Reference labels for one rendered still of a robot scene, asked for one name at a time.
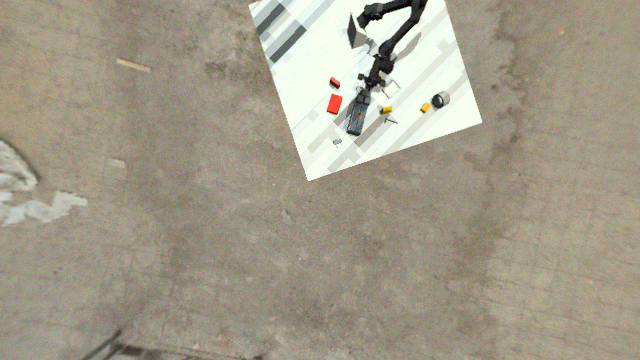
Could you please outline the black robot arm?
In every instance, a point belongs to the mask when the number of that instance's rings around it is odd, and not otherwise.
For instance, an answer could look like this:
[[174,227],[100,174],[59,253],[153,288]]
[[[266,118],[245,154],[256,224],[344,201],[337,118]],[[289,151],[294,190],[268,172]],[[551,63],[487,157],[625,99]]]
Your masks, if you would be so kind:
[[[362,12],[356,20],[360,29],[365,29],[370,24],[371,20],[382,20],[383,16],[387,13],[405,9],[405,7],[411,7],[410,17],[406,22],[393,34],[393,37],[385,41],[378,47],[378,53],[373,55],[375,58],[372,67],[380,69],[380,71],[390,74],[394,70],[394,61],[391,61],[391,53],[394,51],[396,45],[403,39],[403,37],[419,22],[421,15],[426,8],[428,0],[391,0],[382,3],[373,3],[372,5],[366,5],[364,12]],[[380,56],[379,56],[379,55]],[[382,59],[383,58],[383,59]],[[381,76],[378,76],[377,71],[372,71],[369,74],[369,83],[375,85],[379,83]]]

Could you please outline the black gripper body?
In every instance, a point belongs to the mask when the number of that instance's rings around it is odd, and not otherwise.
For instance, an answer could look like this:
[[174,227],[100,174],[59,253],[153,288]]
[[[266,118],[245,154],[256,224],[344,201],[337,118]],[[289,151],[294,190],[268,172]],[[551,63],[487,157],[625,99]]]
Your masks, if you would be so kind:
[[[378,71],[378,73],[379,73],[379,71],[380,71],[380,69],[375,69],[375,68],[371,67],[370,72],[372,71],[372,69],[373,69],[373,70],[374,70],[374,72],[376,72],[376,73],[377,73],[377,71]],[[369,72],[369,74],[370,74],[370,72]],[[368,76],[369,76],[369,75],[368,75]],[[369,77],[368,77],[368,76],[364,76],[364,73],[360,73],[360,72],[359,72],[359,73],[358,73],[357,80],[359,80],[359,81],[363,81],[363,80],[365,80],[365,83],[368,83],[368,80],[369,80]],[[380,87],[384,88],[384,87],[385,87],[386,82],[385,82],[385,80],[384,80],[384,79],[380,79],[379,83],[375,83],[375,85],[377,85],[377,84],[379,84],[379,86],[380,86]]]

